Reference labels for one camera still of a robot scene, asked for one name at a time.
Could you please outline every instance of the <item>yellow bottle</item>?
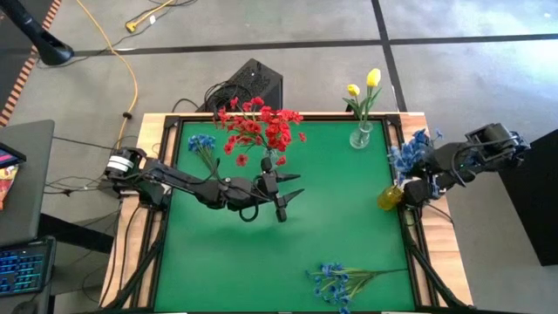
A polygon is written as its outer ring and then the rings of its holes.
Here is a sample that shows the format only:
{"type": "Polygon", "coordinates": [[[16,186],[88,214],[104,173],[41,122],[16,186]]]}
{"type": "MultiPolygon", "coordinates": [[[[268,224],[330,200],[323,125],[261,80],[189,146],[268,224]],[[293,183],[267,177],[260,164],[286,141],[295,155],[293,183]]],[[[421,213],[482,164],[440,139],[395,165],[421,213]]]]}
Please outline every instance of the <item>yellow bottle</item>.
{"type": "Polygon", "coordinates": [[[403,198],[403,190],[398,186],[385,188],[378,196],[378,207],[383,210],[392,210],[403,198]]]}

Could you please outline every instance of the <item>green mat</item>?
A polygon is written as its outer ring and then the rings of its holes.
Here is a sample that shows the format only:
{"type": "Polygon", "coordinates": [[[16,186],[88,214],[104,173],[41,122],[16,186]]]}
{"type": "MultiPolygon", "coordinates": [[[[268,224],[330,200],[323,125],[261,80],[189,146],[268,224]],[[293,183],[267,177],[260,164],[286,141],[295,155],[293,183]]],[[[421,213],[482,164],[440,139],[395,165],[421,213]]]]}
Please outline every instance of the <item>green mat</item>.
{"type": "MultiPolygon", "coordinates": [[[[254,222],[237,213],[212,210],[192,195],[175,191],[172,199],[156,311],[337,311],[313,294],[305,270],[339,262],[368,270],[407,268],[396,211],[384,212],[376,197],[391,184],[382,125],[375,122],[371,143],[363,150],[349,144],[356,122],[304,122],[293,134],[287,164],[279,170],[301,174],[280,184],[280,193],[305,191],[288,206],[279,223],[266,204],[254,222]]],[[[246,167],[235,165],[236,148],[227,156],[228,134],[211,123],[186,123],[178,169],[205,178],[209,171],[187,150],[194,134],[217,138],[221,177],[253,178],[261,172],[262,149],[248,152],[246,167]]],[[[246,209],[250,217],[253,209],[246,209]]],[[[377,277],[357,295],[352,311],[414,309],[407,271],[377,277]]]]}

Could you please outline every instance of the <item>rgb keyboard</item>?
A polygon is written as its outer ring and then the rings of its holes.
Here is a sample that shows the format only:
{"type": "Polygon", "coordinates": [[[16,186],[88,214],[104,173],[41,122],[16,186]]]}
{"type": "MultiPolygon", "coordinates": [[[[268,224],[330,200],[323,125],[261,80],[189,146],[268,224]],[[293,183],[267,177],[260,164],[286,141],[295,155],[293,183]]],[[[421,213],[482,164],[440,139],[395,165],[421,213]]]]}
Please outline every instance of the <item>rgb keyboard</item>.
{"type": "Polygon", "coordinates": [[[41,291],[50,251],[47,242],[0,249],[0,297],[41,291]]]}

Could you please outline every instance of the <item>black stand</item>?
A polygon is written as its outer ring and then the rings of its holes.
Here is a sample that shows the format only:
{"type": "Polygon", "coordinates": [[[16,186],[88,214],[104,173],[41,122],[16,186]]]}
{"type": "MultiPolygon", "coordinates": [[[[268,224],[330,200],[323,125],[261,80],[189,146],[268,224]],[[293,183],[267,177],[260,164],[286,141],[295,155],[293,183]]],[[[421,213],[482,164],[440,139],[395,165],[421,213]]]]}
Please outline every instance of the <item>black stand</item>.
{"type": "Polygon", "coordinates": [[[54,236],[58,242],[77,245],[84,249],[106,254],[111,253],[112,241],[114,240],[110,235],[65,222],[47,214],[41,214],[38,224],[38,237],[42,236],[54,236]]]}
{"type": "Polygon", "coordinates": [[[73,57],[73,49],[45,31],[18,0],[0,0],[0,9],[37,47],[46,65],[61,65],[73,57]]]}

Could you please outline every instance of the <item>yellow flower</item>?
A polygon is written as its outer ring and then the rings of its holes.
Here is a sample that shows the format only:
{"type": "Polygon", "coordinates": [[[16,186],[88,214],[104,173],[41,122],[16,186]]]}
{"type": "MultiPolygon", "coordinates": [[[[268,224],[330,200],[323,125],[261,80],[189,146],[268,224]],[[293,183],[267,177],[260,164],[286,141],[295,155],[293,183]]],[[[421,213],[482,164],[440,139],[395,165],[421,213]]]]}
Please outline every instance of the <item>yellow flower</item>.
{"type": "Polygon", "coordinates": [[[382,73],[380,72],[380,70],[373,69],[368,73],[368,76],[366,77],[366,84],[370,87],[376,87],[378,86],[378,83],[380,82],[381,78],[382,78],[382,73]]]}
{"type": "Polygon", "coordinates": [[[349,84],[347,85],[347,92],[349,92],[350,96],[355,97],[358,96],[358,94],[360,93],[360,89],[354,84],[349,84]]]}

